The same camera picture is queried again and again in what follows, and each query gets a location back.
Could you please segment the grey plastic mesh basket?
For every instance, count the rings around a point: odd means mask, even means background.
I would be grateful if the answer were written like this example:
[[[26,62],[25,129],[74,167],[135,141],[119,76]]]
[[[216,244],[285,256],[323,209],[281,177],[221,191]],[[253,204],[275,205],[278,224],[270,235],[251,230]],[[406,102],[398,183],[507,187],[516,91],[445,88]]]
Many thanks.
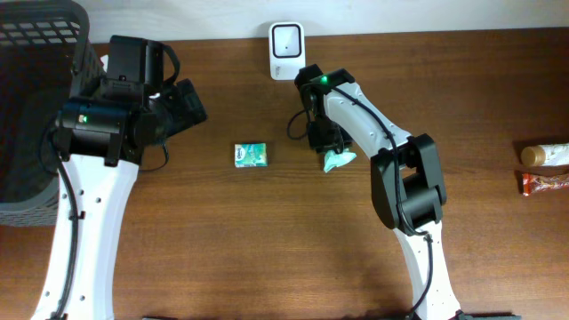
[[[74,1],[1,3],[1,223],[52,226],[59,180],[48,142],[69,98],[104,73]]]

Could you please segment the green tissue pack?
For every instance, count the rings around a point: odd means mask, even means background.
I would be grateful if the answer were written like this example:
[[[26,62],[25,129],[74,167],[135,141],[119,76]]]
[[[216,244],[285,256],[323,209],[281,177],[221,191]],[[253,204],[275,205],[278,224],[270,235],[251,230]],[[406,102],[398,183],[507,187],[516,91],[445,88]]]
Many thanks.
[[[244,143],[235,145],[236,168],[266,167],[268,165],[267,145],[265,143]]]

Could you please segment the white barcode scanner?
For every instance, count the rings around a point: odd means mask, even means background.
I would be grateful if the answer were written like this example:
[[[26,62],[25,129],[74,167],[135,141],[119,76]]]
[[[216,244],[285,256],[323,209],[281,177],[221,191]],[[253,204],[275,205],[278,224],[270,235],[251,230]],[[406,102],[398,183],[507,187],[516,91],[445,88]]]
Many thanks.
[[[299,22],[273,23],[268,29],[268,47],[273,80],[293,80],[306,66],[305,32]]]

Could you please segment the orange chocolate bar wrapper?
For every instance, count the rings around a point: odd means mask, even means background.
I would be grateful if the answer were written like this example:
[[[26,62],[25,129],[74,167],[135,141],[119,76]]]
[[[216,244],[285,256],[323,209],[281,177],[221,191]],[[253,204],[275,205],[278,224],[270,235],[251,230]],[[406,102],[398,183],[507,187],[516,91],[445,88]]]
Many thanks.
[[[522,174],[524,196],[531,194],[568,188],[568,174],[541,176],[531,173]]]

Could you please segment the mint green snack packet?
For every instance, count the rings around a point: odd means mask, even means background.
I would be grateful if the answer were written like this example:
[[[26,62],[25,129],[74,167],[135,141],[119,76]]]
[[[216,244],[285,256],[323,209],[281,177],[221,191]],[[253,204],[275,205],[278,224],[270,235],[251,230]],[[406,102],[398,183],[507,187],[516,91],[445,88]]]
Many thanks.
[[[357,154],[349,150],[344,150],[337,154],[333,150],[329,150],[324,156],[324,172],[328,173],[334,168],[342,167],[343,165],[349,164],[357,157]]]

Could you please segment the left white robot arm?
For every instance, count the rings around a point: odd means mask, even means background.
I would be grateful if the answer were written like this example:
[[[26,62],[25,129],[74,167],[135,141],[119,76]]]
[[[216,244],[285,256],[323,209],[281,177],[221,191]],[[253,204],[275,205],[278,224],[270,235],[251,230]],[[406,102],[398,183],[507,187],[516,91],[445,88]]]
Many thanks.
[[[35,319],[112,319],[124,210],[144,150],[207,118],[173,48],[112,36],[105,69],[74,85],[49,137],[59,207]]]

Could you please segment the white Pantene tube gold cap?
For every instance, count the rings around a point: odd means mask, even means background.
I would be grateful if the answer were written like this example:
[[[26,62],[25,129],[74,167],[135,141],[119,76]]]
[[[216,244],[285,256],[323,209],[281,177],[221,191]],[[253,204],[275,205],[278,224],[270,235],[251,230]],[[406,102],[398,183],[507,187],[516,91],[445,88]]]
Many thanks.
[[[529,167],[568,165],[568,144],[526,147],[520,155],[521,163]]]

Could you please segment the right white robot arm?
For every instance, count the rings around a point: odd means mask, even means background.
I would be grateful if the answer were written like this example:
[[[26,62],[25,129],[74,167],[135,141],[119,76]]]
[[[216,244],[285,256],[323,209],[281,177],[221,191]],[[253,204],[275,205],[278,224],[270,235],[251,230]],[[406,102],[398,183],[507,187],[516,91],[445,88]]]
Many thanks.
[[[435,141],[389,121],[344,68],[302,68],[294,79],[307,118],[306,137],[318,154],[336,156],[357,144],[369,158],[373,208],[397,237],[413,288],[410,319],[454,319],[453,293],[442,245],[447,200]]]

